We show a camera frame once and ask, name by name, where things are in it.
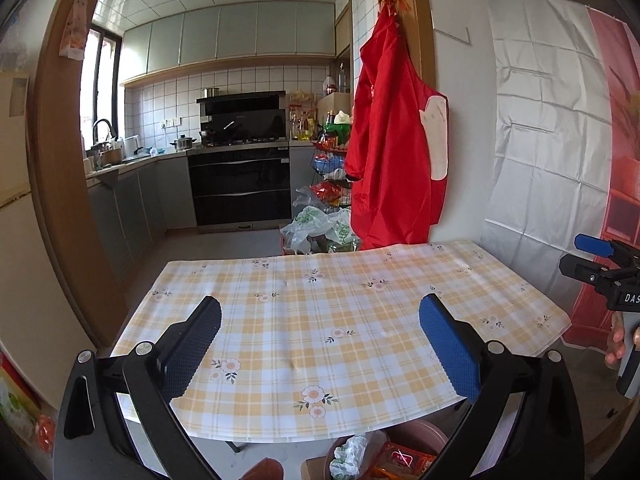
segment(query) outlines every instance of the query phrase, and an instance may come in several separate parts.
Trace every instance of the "gray floor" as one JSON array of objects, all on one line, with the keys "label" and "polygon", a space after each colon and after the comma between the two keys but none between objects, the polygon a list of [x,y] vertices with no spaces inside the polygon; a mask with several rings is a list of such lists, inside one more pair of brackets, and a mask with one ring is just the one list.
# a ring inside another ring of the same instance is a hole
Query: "gray floor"
[{"label": "gray floor", "polygon": [[[217,260],[230,258],[257,258],[281,254],[280,234],[277,230],[220,234],[171,235],[153,251],[138,272],[127,291],[131,314],[154,284],[164,266],[174,260]],[[567,362],[574,383],[585,441],[588,442],[609,423],[610,410],[620,411],[626,399],[615,389],[616,373],[604,365],[604,356],[594,351],[568,348],[558,342],[554,345]],[[450,435],[460,421],[464,410],[452,408],[425,417]],[[153,452],[142,427],[127,421],[145,465],[164,472]],[[307,458],[325,455],[331,440],[300,442],[296,444],[249,444],[242,453],[234,454],[224,443],[216,440],[194,439],[205,459],[223,480],[236,480],[264,457],[279,460],[286,480],[300,478],[300,465]]]}]

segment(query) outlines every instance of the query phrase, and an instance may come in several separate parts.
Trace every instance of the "tablecloth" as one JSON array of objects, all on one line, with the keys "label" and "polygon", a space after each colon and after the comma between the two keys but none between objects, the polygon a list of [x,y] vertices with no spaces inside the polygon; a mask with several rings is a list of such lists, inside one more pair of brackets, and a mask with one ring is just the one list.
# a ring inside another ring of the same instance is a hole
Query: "tablecloth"
[{"label": "tablecloth", "polygon": [[[206,295],[222,327],[172,408],[191,436],[236,442],[333,438],[412,420],[461,399],[418,323],[434,292],[457,319],[537,355],[570,325],[471,242],[342,254],[170,262],[113,355],[157,341]],[[137,420],[128,396],[124,416]]]}]

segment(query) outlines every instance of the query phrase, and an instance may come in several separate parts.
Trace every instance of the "hand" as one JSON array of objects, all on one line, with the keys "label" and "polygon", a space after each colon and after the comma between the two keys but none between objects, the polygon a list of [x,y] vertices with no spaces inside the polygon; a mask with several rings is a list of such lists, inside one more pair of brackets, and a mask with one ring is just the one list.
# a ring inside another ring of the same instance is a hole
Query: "hand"
[{"label": "hand", "polygon": [[625,324],[621,312],[611,316],[611,332],[607,338],[607,355],[604,358],[609,368],[617,368],[618,361],[625,354]]}]

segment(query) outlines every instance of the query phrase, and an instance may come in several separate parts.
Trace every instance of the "white tile wall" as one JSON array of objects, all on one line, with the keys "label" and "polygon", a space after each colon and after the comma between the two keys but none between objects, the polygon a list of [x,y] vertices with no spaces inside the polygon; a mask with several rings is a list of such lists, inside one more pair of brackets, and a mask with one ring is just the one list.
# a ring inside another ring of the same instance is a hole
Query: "white tile wall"
[{"label": "white tile wall", "polygon": [[[168,146],[179,135],[200,140],[200,105],[203,88],[218,87],[221,94],[303,90],[322,95],[326,66],[264,66],[219,70],[167,79],[139,90],[125,90],[125,136],[140,136],[146,148]],[[162,121],[180,117],[181,126],[162,128]]]},{"label": "white tile wall", "polygon": [[[335,15],[338,16],[349,0],[335,1]],[[353,86],[355,92],[360,77],[360,47],[371,37],[378,17],[378,0],[351,0],[353,13]]]}]

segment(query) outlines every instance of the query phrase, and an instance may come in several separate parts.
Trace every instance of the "red apron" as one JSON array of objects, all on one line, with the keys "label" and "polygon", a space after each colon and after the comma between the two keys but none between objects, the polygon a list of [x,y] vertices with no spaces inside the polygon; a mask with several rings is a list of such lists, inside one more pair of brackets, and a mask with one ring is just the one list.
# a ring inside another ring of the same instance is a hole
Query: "red apron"
[{"label": "red apron", "polygon": [[[430,226],[440,219],[447,178],[432,180],[431,141],[421,114],[429,97],[439,96],[446,128],[446,98],[415,72],[393,7],[385,5],[379,13],[360,58],[344,165],[347,175],[357,179],[351,193],[351,227],[362,239],[363,250],[425,243]],[[447,156],[446,136],[444,155],[439,156]]]}]

